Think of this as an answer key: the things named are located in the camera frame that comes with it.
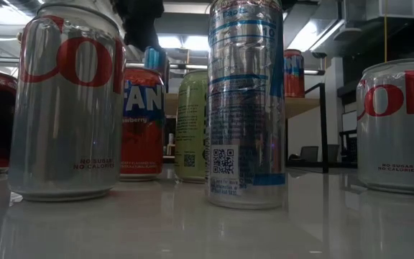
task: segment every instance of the silver can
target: silver can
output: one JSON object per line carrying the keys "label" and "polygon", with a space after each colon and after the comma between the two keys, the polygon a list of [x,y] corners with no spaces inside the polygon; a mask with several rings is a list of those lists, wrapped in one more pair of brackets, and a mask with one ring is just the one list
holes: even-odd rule
{"label": "silver can", "polygon": [[94,10],[45,4],[24,29],[9,185],[24,199],[103,196],[119,179],[124,46]]}
{"label": "silver can", "polygon": [[282,8],[218,0],[210,12],[206,171],[220,206],[281,206],[284,175]]}
{"label": "silver can", "polygon": [[364,71],[357,86],[359,179],[414,193],[414,59]]}

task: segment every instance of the cable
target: cable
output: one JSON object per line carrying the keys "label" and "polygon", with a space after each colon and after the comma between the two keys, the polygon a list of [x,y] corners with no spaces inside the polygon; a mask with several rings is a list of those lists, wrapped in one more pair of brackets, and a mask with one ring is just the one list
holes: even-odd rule
{"label": "cable", "polygon": [[387,62],[387,0],[385,0],[385,63]]}

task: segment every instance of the dark object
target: dark object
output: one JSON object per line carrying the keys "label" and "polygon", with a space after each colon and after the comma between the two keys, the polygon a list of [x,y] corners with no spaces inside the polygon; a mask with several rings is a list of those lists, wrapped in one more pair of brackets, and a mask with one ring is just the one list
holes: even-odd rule
{"label": "dark object", "polygon": [[339,145],[328,145],[328,162],[329,163],[338,162],[338,150],[339,150]]}
{"label": "dark object", "polygon": [[345,132],[340,132],[339,136],[341,137],[341,161],[349,163],[357,163],[357,130],[348,130]]}
{"label": "dark object", "polygon": [[126,45],[133,45],[141,51],[146,47],[161,49],[155,20],[164,12],[162,0],[110,0],[110,3],[123,21]]}

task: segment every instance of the diet coke can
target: diet coke can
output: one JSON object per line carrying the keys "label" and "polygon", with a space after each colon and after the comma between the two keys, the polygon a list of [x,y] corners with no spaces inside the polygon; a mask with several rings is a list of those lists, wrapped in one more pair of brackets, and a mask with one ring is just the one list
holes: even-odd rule
{"label": "diet coke can", "polygon": [[29,200],[87,199],[119,180],[124,51],[101,13],[41,6],[22,38],[12,191]]}
{"label": "diet coke can", "polygon": [[357,86],[359,178],[368,187],[414,193],[414,59],[364,71]]}

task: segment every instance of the chair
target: chair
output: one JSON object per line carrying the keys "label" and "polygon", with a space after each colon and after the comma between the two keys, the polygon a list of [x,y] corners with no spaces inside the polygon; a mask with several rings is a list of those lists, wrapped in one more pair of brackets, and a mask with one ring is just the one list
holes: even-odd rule
{"label": "chair", "polygon": [[328,148],[328,162],[337,163],[339,145],[328,145],[327,148]]}
{"label": "chair", "polygon": [[318,146],[301,147],[300,159],[305,162],[317,162],[318,160]]}

